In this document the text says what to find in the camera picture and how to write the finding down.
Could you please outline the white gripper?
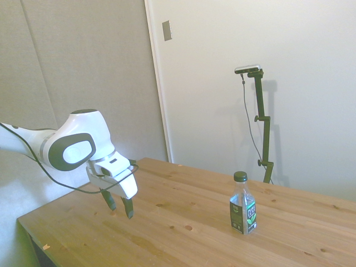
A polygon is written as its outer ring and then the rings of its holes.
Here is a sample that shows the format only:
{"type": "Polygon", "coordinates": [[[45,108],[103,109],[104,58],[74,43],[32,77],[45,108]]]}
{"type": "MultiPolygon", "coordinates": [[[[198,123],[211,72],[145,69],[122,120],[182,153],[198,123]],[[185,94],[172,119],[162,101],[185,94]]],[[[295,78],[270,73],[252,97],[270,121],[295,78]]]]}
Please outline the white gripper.
{"type": "Polygon", "coordinates": [[[107,206],[111,211],[115,210],[115,201],[111,192],[119,195],[123,202],[126,216],[131,219],[134,215],[132,197],[137,193],[136,180],[130,170],[130,163],[123,164],[117,161],[97,162],[93,166],[87,164],[86,171],[91,183],[101,189],[107,189],[101,192],[107,206]]]}

